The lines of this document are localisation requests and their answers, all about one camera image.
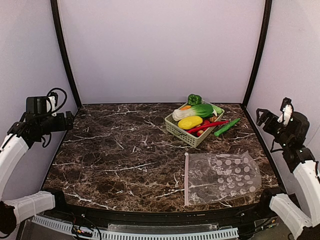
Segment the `green cucumber toy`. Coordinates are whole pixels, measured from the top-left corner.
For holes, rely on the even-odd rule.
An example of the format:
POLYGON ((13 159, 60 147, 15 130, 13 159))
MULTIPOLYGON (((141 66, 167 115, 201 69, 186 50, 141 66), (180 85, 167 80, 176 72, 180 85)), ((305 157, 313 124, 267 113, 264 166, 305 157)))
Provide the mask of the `green cucumber toy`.
POLYGON ((220 128, 219 130, 214 132, 214 136, 215 137, 219 137, 220 135, 222 135, 223 133, 227 132, 230 128, 232 128, 233 126, 235 126, 241 119, 237 118, 231 122, 229 122, 228 124, 226 124, 225 126, 223 126, 222 128, 220 128))

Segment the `red chili pepper toy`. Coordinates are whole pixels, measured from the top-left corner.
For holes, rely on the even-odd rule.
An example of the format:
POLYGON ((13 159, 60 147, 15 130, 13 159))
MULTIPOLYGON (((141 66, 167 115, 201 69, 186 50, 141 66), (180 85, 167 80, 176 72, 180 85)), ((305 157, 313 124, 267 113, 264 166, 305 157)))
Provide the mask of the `red chili pepper toy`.
POLYGON ((196 133, 196 132, 198 132, 200 130, 204 130, 204 129, 206 130, 208 128, 224 125, 224 124, 227 124, 227 123, 229 123, 228 120, 226 120, 226 121, 216 121, 216 122, 212 122, 212 123, 209 123, 209 124, 201 125, 199 127, 192 128, 190 130, 187 130, 186 132, 189 133, 189 134, 192 134, 192 133, 196 133))

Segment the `pale green plastic basket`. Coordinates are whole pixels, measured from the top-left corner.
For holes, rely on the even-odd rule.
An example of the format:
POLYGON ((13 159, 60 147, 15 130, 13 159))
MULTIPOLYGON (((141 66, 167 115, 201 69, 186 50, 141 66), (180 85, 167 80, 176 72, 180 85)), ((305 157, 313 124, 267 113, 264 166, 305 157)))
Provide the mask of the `pale green plastic basket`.
MULTIPOLYGON (((221 107, 218 107, 217 105, 214 105, 212 103, 206 102, 204 100, 202 100, 201 104, 210 104, 213 106, 213 108, 217 112, 217 116, 213 115, 212 117, 202 118, 203 122, 204 122, 204 120, 209 120, 210 123, 213 123, 213 122, 219 122, 222 119, 222 116, 225 113, 224 109, 222 109, 221 107)), ((184 103, 182 106, 180 106, 177 109, 183 108, 184 106, 189 106, 189 105, 188 105, 188 103, 184 103)), ((188 130, 184 130, 184 129, 181 129, 178 127, 179 121, 175 121, 173 119, 172 113, 170 113, 164 119, 165 125, 166 125, 166 130, 193 148, 197 147, 215 128, 215 126, 214 126, 214 127, 209 127, 207 129, 199 130, 198 132, 188 133, 187 132, 188 130)), ((198 127, 202 126, 203 122, 201 124, 195 126, 194 128, 198 128, 198 127)))

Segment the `clear zip top bag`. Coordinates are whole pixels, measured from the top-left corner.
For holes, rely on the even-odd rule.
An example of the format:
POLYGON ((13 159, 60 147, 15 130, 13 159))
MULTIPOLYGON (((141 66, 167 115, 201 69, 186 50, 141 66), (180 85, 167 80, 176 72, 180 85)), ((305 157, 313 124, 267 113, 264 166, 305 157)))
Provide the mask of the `clear zip top bag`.
POLYGON ((259 166, 247 151, 184 155, 185 206, 232 201, 254 194, 262 187, 259 166))

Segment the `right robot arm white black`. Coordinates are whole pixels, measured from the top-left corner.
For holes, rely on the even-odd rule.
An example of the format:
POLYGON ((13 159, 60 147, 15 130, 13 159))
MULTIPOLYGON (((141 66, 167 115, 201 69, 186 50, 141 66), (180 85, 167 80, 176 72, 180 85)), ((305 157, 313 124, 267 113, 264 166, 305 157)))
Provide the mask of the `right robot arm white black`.
POLYGON ((280 116, 267 109, 256 110, 256 123, 274 137, 281 146, 284 161, 297 180, 306 199, 309 214, 301 204, 295 204, 285 193, 272 194, 269 208, 290 230, 295 240, 320 238, 320 172, 319 161, 304 145, 310 123, 305 115, 293 111, 292 105, 283 107, 280 116))

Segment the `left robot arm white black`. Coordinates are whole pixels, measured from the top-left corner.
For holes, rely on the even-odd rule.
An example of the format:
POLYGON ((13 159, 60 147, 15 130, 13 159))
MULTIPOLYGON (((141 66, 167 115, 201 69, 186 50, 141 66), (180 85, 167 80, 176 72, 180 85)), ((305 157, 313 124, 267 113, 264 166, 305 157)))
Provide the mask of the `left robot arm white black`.
MULTIPOLYGON (((71 130, 74 116, 71 111, 58 112, 55 95, 32 96, 26 99, 26 109, 20 121, 15 122, 0 146, 0 190, 3 192, 14 169, 34 145, 53 132, 71 130)), ((1 238, 8 237, 21 222, 47 210, 54 209, 63 200, 58 190, 39 191, 18 199, 0 201, 1 238)))

